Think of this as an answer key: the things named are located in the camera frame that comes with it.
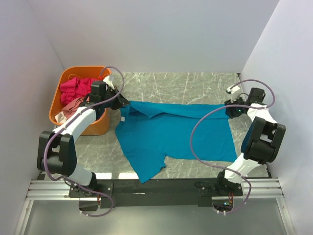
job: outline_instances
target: gray marble surface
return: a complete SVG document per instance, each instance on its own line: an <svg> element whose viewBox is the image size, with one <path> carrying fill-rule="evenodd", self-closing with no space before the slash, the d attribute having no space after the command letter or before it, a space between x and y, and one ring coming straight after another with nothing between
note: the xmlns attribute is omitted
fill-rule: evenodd
<svg viewBox="0 0 313 235"><path fill-rule="evenodd" d="M125 73L123 95L128 100L177 104L221 104L229 99L226 88L239 81L235 73ZM114 83L121 86L115 75ZM104 178L134 179L136 173L124 156L115 135L120 111L111 112L108 132L102 136L81 136L76 142L78 163L86 169L104 173ZM250 120L246 115L229 120L237 155ZM228 166L230 162L210 161ZM216 177L220 169L208 167L197 160L165 158L166 168L154 178ZM254 169L249 177L268 177L266 165Z"/></svg>

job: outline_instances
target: white wall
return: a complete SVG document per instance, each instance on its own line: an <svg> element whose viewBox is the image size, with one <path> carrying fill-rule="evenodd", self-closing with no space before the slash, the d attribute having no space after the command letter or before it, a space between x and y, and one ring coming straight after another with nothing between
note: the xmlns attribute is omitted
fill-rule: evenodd
<svg viewBox="0 0 313 235"><path fill-rule="evenodd" d="M0 234L14 232L38 174L39 134L63 70L24 0L0 1Z"/></svg>
<svg viewBox="0 0 313 235"><path fill-rule="evenodd" d="M311 0L280 0L241 74L242 80L266 82L277 96L270 112L287 132L270 169L281 182L297 234L313 230L312 7ZM245 91L254 85L245 84Z"/></svg>
<svg viewBox="0 0 313 235"><path fill-rule="evenodd" d="M67 68L241 72L278 0L28 0Z"/></svg>

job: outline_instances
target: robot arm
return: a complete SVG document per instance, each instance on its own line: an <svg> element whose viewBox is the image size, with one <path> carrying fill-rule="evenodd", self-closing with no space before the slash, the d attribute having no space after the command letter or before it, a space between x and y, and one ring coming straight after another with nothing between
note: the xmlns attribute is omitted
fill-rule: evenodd
<svg viewBox="0 0 313 235"><path fill-rule="evenodd" d="M44 131L41 133L39 139L37 168L42 171L45 170L43 156L47 142L55 133L64 128L65 130L55 138L48 151L47 163L50 172L66 176L78 184L87 186L90 189L96 189L97 183L95 174L84 169L77 163L75 142L83 131L104 113L105 108L110 107L116 110L129 104L129 101L120 94L111 102L88 109L82 113L82 111L88 106L109 99L117 93L118 90L112 83L112 75L107 76L103 81L93 82L91 93L85 97L84 101L71 118L52 132ZM79 117L71 125L65 128L77 115L79 115Z"/></svg>
<svg viewBox="0 0 313 235"><path fill-rule="evenodd" d="M227 92L231 94L231 99L226 101L225 105L244 104L252 107L264 107L264 109L261 110L237 107L226 109L226 114L228 114L230 118L247 114L252 121L242 143L241 154L236 161L228 167L241 173L242 176L247 176L254 168L265 163L271 163L275 160L286 127L277 123L269 114L266 105L262 103L265 97L264 90L252 88L247 101L243 101L243 99L238 96L235 98L233 94L239 95L239 88L237 86L232 89L227 89ZM232 188L237 188L241 181L241 176L229 170L224 170L218 175L218 187L220 190L228 191Z"/></svg>

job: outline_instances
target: orange laundry basket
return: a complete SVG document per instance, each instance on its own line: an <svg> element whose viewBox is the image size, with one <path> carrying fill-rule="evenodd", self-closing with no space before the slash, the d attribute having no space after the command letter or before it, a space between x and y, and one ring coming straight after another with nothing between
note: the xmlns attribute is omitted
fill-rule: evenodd
<svg viewBox="0 0 313 235"><path fill-rule="evenodd" d="M68 80L71 80L74 77L78 77L80 79L83 78L103 79L107 75L111 74L111 71L109 69L106 69L103 72L102 77L99 78L100 71L103 68L104 68L103 66L76 66L68 68L62 73L49 112L49 119L53 124L58 126L62 125L61 123L57 123L55 120L55 116L64 107L64 104L61 103L60 85L67 82ZM85 136L103 135L104 133L107 132L109 124L110 124L109 109L105 109L104 114L97 121L95 121L89 127L87 127L86 130L82 133L82 135Z"/></svg>

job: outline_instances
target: red cloth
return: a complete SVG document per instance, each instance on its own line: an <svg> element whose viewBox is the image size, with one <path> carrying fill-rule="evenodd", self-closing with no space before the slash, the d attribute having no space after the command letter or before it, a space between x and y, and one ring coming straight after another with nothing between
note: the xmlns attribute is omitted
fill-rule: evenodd
<svg viewBox="0 0 313 235"><path fill-rule="evenodd" d="M94 78L79 79L78 77L74 77L66 83L61 84L61 102L63 104L69 104L76 98L85 97L91 92L91 84L94 81L98 80Z"/></svg>
<svg viewBox="0 0 313 235"><path fill-rule="evenodd" d="M62 111L67 120L75 114L81 102L83 102L84 98L79 97L70 102L67 106L65 106Z"/></svg>

